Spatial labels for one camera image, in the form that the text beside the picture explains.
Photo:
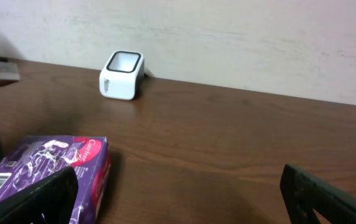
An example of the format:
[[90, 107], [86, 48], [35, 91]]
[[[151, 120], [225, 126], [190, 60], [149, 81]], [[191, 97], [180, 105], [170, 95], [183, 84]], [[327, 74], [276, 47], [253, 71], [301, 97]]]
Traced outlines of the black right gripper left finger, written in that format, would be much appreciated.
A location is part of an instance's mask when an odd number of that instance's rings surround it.
[[78, 193], [72, 167], [65, 167], [0, 201], [0, 224], [68, 223]]

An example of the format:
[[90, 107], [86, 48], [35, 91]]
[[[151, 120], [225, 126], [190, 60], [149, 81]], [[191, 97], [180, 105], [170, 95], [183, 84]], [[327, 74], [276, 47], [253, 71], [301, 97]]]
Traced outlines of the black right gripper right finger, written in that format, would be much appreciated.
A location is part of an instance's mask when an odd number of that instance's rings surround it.
[[355, 197], [296, 166], [284, 166], [280, 190], [291, 223], [319, 223], [319, 213], [331, 223], [356, 224]]

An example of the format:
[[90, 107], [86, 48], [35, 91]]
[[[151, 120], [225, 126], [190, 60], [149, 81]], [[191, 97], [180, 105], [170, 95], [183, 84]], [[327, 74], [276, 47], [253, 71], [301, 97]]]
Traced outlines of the purple Carefree liner pack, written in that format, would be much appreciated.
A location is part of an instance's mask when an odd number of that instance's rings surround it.
[[95, 223], [110, 165], [106, 137], [28, 136], [0, 162], [0, 201], [70, 166], [78, 180], [70, 223]]

